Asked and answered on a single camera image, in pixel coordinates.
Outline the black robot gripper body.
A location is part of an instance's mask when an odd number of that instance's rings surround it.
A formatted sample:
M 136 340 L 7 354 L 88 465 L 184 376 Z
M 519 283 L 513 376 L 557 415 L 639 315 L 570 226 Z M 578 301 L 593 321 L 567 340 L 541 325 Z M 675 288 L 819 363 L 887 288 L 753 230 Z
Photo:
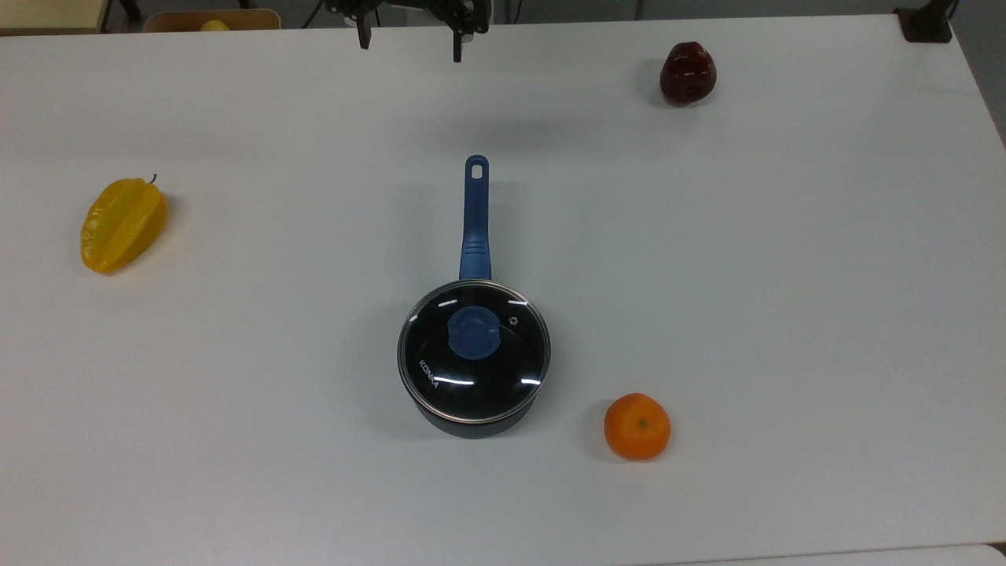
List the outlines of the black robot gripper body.
M 464 35 L 485 35 L 491 24 L 492 1 L 325 1 L 329 12 L 341 14 L 357 29 L 359 16 L 373 16 L 380 7 L 388 5 L 431 15 L 453 32 L 464 30 Z

